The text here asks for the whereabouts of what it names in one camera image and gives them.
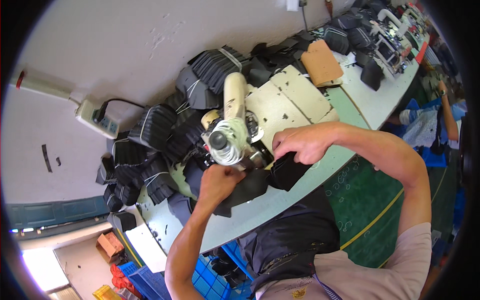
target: yellow floor line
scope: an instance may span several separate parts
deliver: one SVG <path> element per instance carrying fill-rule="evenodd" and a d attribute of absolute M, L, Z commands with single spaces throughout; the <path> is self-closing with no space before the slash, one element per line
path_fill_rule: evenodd
<path fill-rule="evenodd" d="M 390 259 L 390 256 L 387 259 L 385 259 L 385 261 L 377 269 L 380 269 L 381 267 L 383 267 L 384 264 L 386 264 L 389 259 Z"/>
<path fill-rule="evenodd" d="M 354 236 L 351 240 L 349 240 L 348 242 L 346 242 L 345 244 L 343 244 L 341 247 L 340 247 L 340 250 L 343 250 L 345 249 L 345 247 L 347 247 L 348 245 L 350 245 L 351 243 L 353 243 L 356 239 L 358 239 L 362 234 L 364 234 L 368 229 L 370 229 L 370 227 L 372 227 L 386 212 L 387 210 L 392 207 L 393 203 L 395 203 L 395 201 L 400 197 L 400 195 L 403 193 L 403 188 L 398 192 L 398 194 L 395 196 L 395 198 L 393 198 L 393 200 L 387 205 L 387 207 L 375 218 L 373 219 L 372 222 L 370 222 L 370 224 L 367 225 L 367 227 L 365 227 L 362 231 L 360 231 L 356 236 Z"/>
<path fill-rule="evenodd" d="M 445 168 L 445 171 L 444 171 L 444 174 L 442 175 L 442 179 L 440 179 L 440 183 L 438 184 L 438 187 L 437 187 L 437 191 L 435 192 L 435 195 L 433 195 L 432 197 L 432 203 L 435 199 L 435 196 L 437 195 L 438 193 L 438 190 L 440 189 L 440 186 L 442 185 L 442 182 L 444 181 L 444 177 L 445 177 L 445 173 L 447 172 L 447 168 Z"/>
<path fill-rule="evenodd" d="M 130 248 L 130 246 L 128 245 L 127 241 L 126 241 L 125 238 L 123 237 L 122 232 L 121 232 L 118 228 L 117 228 L 117 231 L 118 231 L 118 233 L 120 234 L 121 239 L 122 239 L 123 242 L 125 243 L 125 246 L 127 246 L 127 249 L 130 251 L 130 253 L 132 254 L 133 258 L 137 261 L 138 265 L 141 267 L 142 264 L 139 262 L 138 258 L 135 256 L 135 253 L 133 253 L 132 249 Z"/>

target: orange box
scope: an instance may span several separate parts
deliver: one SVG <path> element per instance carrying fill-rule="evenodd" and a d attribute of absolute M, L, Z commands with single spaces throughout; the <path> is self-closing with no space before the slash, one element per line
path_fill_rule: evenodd
<path fill-rule="evenodd" d="M 116 261 L 124 249 L 113 232 L 101 234 L 96 240 L 96 248 L 107 263 Z"/>

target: power cord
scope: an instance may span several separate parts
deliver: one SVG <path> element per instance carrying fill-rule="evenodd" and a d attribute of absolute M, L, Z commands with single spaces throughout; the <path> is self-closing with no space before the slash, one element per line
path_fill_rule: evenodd
<path fill-rule="evenodd" d="M 130 100 L 125 100 L 125 99 L 120 99 L 120 98 L 112 98 L 112 99 L 109 99 L 109 100 L 105 101 L 102 104 L 102 106 L 100 107 L 100 109 L 95 112 L 95 115 L 93 116 L 93 122 L 98 124 L 103 120 L 103 118 L 105 117 L 105 112 L 107 111 L 107 105 L 110 101 L 122 101 L 122 102 L 130 103 L 132 105 L 138 106 L 140 108 L 145 108 L 145 106 L 140 105 L 140 104 L 135 103 L 135 102 L 132 102 Z"/>
<path fill-rule="evenodd" d="M 303 23 L 305 24 L 305 31 L 308 32 L 308 26 L 307 26 L 307 19 L 305 19 L 305 10 L 303 10 L 303 7 L 307 5 L 306 0 L 300 0 L 299 6 L 301 7 L 301 14 L 303 16 Z"/>

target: cardboard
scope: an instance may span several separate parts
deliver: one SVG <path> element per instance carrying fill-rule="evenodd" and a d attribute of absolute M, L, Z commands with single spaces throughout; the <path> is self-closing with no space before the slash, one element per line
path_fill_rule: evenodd
<path fill-rule="evenodd" d="M 324 40 L 318 40 L 308 46 L 301 56 L 310 79 L 315 86 L 342 77 L 343 71 Z"/>
<path fill-rule="evenodd" d="M 116 261 L 119 254 L 124 250 L 123 245 L 113 232 L 101 234 L 96 240 L 96 248 L 107 263 Z"/>

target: brown paper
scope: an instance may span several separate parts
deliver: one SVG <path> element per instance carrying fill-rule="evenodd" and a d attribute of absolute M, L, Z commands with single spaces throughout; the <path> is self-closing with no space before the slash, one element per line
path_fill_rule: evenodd
<path fill-rule="evenodd" d="M 324 40 L 311 43 L 301 56 L 310 79 L 315 86 L 342 77 L 343 71 Z"/>

